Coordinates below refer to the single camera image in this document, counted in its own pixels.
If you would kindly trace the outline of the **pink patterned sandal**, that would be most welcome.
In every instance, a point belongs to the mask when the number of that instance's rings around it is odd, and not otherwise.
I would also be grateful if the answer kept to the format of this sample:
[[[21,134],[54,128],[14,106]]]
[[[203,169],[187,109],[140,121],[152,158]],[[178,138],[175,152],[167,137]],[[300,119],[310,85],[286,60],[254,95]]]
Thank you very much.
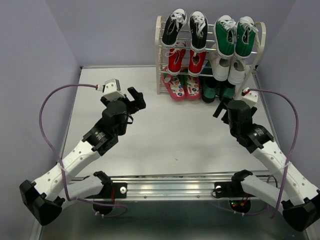
[[[197,76],[185,76],[184,92],[186,98],[191,101],[198,100],[201,97],[200,80]]]
[[[181,101],[185,99],[185,78],[183,75],[170,75],[166,66],[164,73],[161,74],[161,80],[173,100]]]

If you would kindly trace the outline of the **red sneaker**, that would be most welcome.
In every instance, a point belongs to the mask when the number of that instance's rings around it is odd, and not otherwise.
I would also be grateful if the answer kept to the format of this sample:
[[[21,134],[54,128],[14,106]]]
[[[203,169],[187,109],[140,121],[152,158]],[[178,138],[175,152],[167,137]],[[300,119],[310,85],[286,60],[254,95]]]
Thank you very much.
[[[188,74],[190,76],[196,77],[200,75],[203,64],[206,58],[206,51],[195,52],[192,49],[190,50],[190,58],[188,65]]]
[[[174,48],[171,48],[165,56],[168,57],[167,71],[170,75],[176,76],[182,68],[182,61],[186,53],[186,42],[178,41]]]

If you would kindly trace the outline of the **black sneaker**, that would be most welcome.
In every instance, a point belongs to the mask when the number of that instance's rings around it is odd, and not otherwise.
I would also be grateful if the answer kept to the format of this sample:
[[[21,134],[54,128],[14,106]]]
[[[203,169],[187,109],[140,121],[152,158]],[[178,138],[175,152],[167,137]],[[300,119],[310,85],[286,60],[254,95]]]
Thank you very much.
[[[189,17],[189,28],[191,33],[190,48],[201,53],[205,50],[208,35],[208,21],[201,11],[194,11]]]
[[[176,45],[178,34],[187,23],[187,13],[184,9],[174,10],[167,18],[162,34],[162,45],[172,48]]]

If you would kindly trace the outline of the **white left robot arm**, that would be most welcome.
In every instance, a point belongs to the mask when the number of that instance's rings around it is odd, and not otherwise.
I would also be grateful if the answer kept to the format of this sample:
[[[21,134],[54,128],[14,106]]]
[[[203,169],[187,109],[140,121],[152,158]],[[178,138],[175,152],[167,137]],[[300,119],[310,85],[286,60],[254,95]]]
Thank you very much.
[[[57,164],[51,170],[33,181],[25,180],[20,184],[24,205],[42,226],[50,224],[62,212],[64,199],[59,193],[67,190],[67,183],[117,144],[119,137],[126,133],[127,125],[133,123],[132,115],[146,108],[143,93],[134,87],[127,90],[132,101],[118,89],[112,90],[104,85],[100,100],[106,108],[101,119],[65,158],[56,155]]]

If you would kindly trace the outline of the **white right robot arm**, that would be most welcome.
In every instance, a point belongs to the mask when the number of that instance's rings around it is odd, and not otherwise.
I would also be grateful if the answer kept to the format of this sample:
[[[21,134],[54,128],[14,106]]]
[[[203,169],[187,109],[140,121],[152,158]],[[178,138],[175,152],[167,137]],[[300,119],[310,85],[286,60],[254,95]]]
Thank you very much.
[[[257,197],[276,208],[285,221],[296,231],[303,232],[320,218],[320,190],[309,182],[281,151],[271,133],[262,125],[253,123],[257,108],[247,101],[225,98],[213,117],[225,110],[222,121],[230,134],[252,156],[258,159],[275,177],[284,180],[283,190],[272,186],[248,170],[235,173],[229,182],[215,183],[216,198]]]

